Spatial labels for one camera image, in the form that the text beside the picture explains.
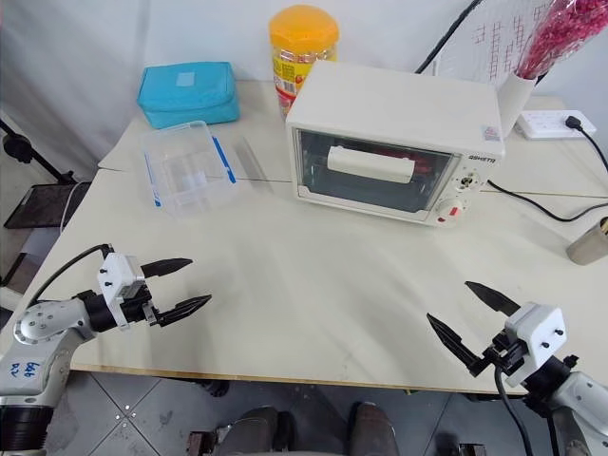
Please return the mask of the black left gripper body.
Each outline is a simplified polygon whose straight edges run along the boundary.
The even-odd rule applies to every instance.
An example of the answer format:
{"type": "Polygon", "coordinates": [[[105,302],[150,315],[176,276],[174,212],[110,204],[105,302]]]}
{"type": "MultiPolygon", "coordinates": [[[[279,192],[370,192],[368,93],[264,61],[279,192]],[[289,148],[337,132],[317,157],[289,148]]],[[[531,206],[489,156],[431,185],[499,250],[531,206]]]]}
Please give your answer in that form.
{"type": "Polygon", "coordinates": [[[152,294],[146,284],[143,284],[133,297],[125,298],[121,309],[128,323],[146,321],[149,326],[159,324],[159,311],[153,304],[152,294]]]}

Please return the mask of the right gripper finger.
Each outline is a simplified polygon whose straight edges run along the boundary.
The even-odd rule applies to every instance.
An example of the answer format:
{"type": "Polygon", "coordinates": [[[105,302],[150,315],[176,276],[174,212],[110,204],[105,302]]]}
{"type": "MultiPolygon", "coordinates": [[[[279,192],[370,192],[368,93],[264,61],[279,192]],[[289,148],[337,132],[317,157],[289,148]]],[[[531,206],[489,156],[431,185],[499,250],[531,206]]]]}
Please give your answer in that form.
{"type": "Polygon", "coordinates": [[[515,301],[484,284],[466,281],[465,285],[485,305],[495,312],[500,312],[505,315],[512,315],[519,309],[519,305],[515,301]]]}
{"type": "Polygon", "coordinates": [[[462,342],[462,337],[453,331],[446,323],[442,322],[430,313],[427,320],[431,328],[437,334],[442,344],[460,360],[473,377],[477,377],[489,366],[489,360],[477,356],[462,342]]]}

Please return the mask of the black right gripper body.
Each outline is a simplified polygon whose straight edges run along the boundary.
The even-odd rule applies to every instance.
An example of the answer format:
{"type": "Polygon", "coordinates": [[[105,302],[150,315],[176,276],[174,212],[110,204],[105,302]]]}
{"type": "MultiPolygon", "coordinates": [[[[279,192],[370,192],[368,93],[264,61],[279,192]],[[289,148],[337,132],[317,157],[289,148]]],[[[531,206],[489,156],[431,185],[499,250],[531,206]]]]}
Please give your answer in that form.
{"type": "Polygon", "coordinates": [[[511,337],[506,331],[501,331],[492,338],[492,342],[483,352],[483,360],[487,365],[499,367],[506,375],[513,374],[523,365],[523,357],[528,354],[524,341],[511,337]]]}

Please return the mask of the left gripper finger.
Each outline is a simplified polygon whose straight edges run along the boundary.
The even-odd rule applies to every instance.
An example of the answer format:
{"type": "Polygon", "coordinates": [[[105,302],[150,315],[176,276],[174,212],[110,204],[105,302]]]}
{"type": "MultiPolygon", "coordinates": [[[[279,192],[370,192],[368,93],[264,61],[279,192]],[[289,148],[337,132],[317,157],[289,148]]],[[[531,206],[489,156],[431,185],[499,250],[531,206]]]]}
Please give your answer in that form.
{"type": "Polygon", "coordinates": [[[167,258],[150,262],[141,266],[145,278],[153,276],[166,276],[193,263],[189,258],[167,258]]]}
{"type": "Polygon", "coordinates": [[[201,309],[208,301],[212,299],[210,294],[196,296],[186,299],[169,311],[160,313],[155,311],[156,324],[160,327],[165,327],[174,324],[201,309]]]}

